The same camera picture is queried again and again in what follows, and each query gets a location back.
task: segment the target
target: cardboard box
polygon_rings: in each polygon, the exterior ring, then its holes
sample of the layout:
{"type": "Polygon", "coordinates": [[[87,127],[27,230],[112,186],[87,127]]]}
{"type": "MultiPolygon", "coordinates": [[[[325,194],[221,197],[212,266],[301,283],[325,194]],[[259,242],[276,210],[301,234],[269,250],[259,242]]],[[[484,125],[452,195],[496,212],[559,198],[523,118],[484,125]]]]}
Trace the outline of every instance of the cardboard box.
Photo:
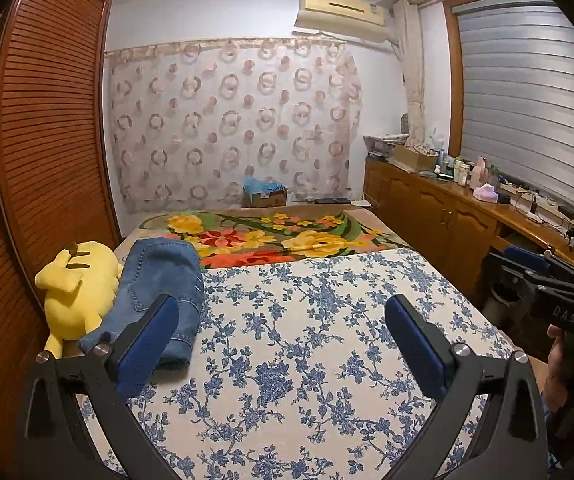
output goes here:
{"type": "Polygon", "coordinates": [[[406,147],[397,145],[394,148],[392,157],[402,164],[413,168],[416,171],[429,170],[433,171],[436,167],[438,156],[423,155],[422,153],[413,152],[406,147]]]}
{"type": "Polygon", "coordinates": [[[243,192],[243,207],[281,207],[287,203],[287,191],[272,191],[266,196],[262,193],[250,195],[243,192]]]}

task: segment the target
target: box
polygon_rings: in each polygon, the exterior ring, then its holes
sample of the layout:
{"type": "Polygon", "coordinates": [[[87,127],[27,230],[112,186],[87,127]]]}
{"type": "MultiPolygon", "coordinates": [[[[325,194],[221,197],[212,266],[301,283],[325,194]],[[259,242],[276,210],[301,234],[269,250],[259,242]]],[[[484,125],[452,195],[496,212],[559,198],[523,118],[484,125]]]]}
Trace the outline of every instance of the box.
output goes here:
{"type": "Polygon", "coordinates": [[[365,139],[369,153],[376,155],[376,157],[380,156],[383,158],[390,156],[394,151],[394,147],[398,144],[404,144],[406,140],[406,138],[399,139],[375,136],[363,136],[363,139],[365,139]]]}
{"type": "Polygon", "coordinates": [[[429,156],[422,153],[413,152],[404,146],[396,146],[392,157],[402,164],[413,168],[416,171],[429,170],[433,171],[436,167],[437,155],[429,156]]]}
{"type": "Polygon", "coordinates": [[[250,195],[243,192],[243,207],[280,207],[287,203],[287,191],[272,191],[271,193],[254,193],[250,195]]]}

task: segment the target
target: window blind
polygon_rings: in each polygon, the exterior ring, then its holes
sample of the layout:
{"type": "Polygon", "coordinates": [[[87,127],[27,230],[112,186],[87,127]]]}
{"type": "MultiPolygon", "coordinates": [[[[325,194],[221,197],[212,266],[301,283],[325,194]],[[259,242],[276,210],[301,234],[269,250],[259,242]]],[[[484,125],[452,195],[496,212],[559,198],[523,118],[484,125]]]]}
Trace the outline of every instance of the window blind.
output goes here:
{"type": "Polygon", "coordinates": [[[461,155],[574,206],[574,27],[552,0],[453,8],[464,70],[461,155]]]}

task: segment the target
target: yellow plush toy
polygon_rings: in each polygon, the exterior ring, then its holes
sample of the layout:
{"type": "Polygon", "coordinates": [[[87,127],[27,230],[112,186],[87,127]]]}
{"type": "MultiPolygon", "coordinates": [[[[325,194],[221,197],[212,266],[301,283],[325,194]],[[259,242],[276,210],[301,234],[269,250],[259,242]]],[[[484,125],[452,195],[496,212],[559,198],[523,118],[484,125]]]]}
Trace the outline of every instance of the yellow plush toy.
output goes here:
{"type": "Polygon", "coordinates": [[[98,242],[72,244],[43,267],[34,282],[47,291],[45,350],[60,359],[64,339],[75,341],[98,328],[112,308],[121,272],[112,250],[98,242]]]}

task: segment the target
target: wooden cabinet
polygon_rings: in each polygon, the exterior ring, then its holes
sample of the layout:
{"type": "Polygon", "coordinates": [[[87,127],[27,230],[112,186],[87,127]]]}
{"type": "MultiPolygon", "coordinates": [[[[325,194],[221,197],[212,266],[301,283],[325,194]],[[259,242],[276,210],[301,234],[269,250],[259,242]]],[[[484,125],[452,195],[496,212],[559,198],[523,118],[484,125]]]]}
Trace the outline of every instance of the wooden cabinet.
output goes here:
{"type": "Polygon", "coordinates": [[[471,298],[480,275],[480,264],[489,252],[496,220],[454,201],[446,218],[447,237],[440,272],[465,296],[471,298]]]}
{"type": "Polygon", "coordinates": [[[450,207],[448,197],[429,186],[417,186],[416,195],[408,202],[413,232],[407,243],[429,263],[440,270],[447,242],[446,217],[450,207]]]}
{"type": "Polygon", "coordinates": [[[408,206],[413,196],[411,183],[398,171],[377,174],[372,171],[372,185],[378,195],[376,215],[403,240],[413,235],[413,221],[408,206]]]}
{"type": "Polygon", "coordinates": [[[367,164],[365,193],[377,200],[375,213],[472,298],[497,221],[442,185],[390,164],[367,164]]]}
{"type": "Polygon", "coordinates": [[[101,99],[110,0],[14,0],[0,17],[0,478],[18,477],[27,365],[48,330],[34,274],[66,245],[118,232],[101,99]]]}

